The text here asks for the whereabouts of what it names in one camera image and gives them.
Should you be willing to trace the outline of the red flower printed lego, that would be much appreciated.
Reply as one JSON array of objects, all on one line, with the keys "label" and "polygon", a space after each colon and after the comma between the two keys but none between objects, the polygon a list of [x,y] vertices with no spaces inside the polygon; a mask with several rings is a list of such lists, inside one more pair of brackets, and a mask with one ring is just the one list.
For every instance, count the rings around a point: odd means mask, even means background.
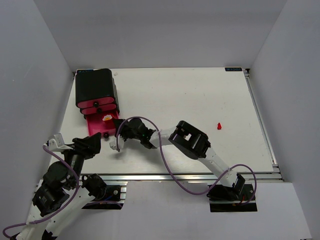
[{"label": "red flower printed lego", "polygon": [[113,116],[111,114],[107,114],[102,118],[102,121],[105,124],[110,124],[113,121]]}]

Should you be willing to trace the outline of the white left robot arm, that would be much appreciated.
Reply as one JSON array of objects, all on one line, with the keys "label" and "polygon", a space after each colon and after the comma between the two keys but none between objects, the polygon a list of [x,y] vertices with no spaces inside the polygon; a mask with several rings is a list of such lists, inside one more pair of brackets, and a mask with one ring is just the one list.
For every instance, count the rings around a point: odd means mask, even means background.
[{"label": "white left robot arm", "polygon": [[86,160],[101,151],[101,133],[74,138],[66,144],[60,133],[54,134],[43,149],[57,161],[42,177],[30,208],[29,217],[13,240],[55,240],[79,211],[94,200],[102,200],[107,185],[96,173],[81,176]]}]

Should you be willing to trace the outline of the pink bottom drawer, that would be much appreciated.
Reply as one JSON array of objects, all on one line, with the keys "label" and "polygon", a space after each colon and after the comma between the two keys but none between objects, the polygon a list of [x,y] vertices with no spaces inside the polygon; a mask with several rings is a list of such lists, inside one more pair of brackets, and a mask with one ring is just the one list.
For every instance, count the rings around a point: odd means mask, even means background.
[{"label": "pink bottom drawer", "polygon": [[105,111],[105,112],[96,113],[96,114],[89,114],[86,116],[87,129],[88,129],[89,136],[92,136],[96,133],[101,133],[102,136],[104,134],[109,134],[112,136],[116,133],[113,120],[109,124],[105,124],[103,122],[103,117],[105,115],[112,115],[113,119],[119,118],[119,114],[116,110]]}]

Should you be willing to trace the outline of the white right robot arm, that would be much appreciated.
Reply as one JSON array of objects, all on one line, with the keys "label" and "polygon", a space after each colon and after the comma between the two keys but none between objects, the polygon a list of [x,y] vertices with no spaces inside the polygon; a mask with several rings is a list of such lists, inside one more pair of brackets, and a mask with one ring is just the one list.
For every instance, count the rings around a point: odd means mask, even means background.
[{"label": "white right robot arm", "polygon": [[[175,127],[165,130],[148,128],[143,117],[115,119],[116,140],[110,143],[110,148],[120,151],[128,139],[137,140],[147,149],[159,149],[160,154],[172,179],[187,193],[195,196],[207,194],[208,198],[223,201],[238,201],[241,199],[245,179],[232,170],[211,148],[209,137],[193,125],[181,120]],[[205,165],[220,184],[214,183],[203,192],[192,192],[185,188],[171,172],[164,156],[163,146],[173,145],[186,157]]]}]

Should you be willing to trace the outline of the red lego near arm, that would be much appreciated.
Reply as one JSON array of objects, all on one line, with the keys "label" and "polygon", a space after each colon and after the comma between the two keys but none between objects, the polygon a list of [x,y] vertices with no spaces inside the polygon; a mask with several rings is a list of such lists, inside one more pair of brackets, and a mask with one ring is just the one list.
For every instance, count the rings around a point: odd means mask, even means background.
[{"label": "red lego near arm", "polygon": [[221,129],[222,129],[222,125],[221,125],[220,122],[217,124],[217,129],[218,129],[218,130],[221,130]]}]

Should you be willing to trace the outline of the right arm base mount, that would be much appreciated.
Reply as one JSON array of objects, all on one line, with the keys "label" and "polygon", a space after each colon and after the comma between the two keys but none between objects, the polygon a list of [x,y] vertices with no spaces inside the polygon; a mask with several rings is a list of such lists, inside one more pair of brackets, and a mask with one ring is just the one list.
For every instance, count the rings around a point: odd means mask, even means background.
[{"label": "right arm base mount", "polygon": [[256,197],[245,204],[253,195],[252,184],[245,184],[240,194],[227,190],[223,185],[216,185],[206,196],[209,199],[211,213],[257,212]]}]

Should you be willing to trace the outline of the black drawer cabinet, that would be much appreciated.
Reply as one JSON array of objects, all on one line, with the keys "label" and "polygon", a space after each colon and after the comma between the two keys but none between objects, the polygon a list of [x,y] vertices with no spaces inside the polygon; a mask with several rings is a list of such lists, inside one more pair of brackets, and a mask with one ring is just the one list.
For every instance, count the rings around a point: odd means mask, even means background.
[{"label": "black drawer cabinet", "polygon": [[112,104],[117,105],[113,111],[120,113],[118,93],[112,71],[102,69],[80,69],[75,73],[75,105],[82,101],[113,97]]}]

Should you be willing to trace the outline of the pink drawer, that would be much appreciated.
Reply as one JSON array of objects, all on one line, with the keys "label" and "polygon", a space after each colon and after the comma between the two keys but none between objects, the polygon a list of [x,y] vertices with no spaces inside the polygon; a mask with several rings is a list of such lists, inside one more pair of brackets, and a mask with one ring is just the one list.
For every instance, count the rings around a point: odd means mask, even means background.
[{"label": "pink drawer", "polygon": [[97,98],[97,99],[91,99],[87,101],[81,101],[76,104],[78,108],[92,108],[92,107],[99,107],[101,105],[111,104],[115,101],[115,98],[111,96]]},{"label": "pink drawer", "polygon": [[80,112],[83,115],[91,115],[91,114],[113,111],[116,108],[117,108],[116,104],[110,103],[110,104],[100,105],[98,107],[93,106],[93,107],[88,107],[88,108],[81,108]]},{"label": "pink drawer", "polygon": [[109,134],[112,136],[116,133],[113,120],[109,124],[105,124],[103,122],[103,117],[105,115],[112,115],[113,119],[119,118],[119,114],[116,110],[105,111],[105,112],[96,113],[96,114],[89,114],[86,116],[87,129],[88,129],[89,136],[92,136],[96,133],[101,133],[102,136],[104,134]]}]

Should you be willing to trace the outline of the pink top drawer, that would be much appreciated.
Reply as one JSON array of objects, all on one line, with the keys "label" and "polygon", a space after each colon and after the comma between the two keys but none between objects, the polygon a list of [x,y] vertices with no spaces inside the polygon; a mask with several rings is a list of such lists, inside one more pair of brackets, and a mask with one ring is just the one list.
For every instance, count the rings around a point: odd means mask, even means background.
[{"label": "pink top drawer", "polygon": [[97,98],[97,99],[91,99],[87,101],[81,101],[76,104],[78,108],[92,108],[92,107],[99,107],[101,105],[111,104],[115,101],[115,98],[111,96]]}]

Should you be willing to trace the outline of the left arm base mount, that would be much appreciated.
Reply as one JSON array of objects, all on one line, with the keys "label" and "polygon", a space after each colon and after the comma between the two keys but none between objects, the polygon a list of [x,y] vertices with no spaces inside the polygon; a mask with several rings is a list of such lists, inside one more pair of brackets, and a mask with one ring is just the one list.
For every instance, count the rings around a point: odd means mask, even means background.
[{"label": "left arm base mount", "polygon": [[106,183],[95,174],[81,176],[81,187],[93,193],[94,200],[84,210],[121,210],[124,205],[126,187],[123,184]]}]

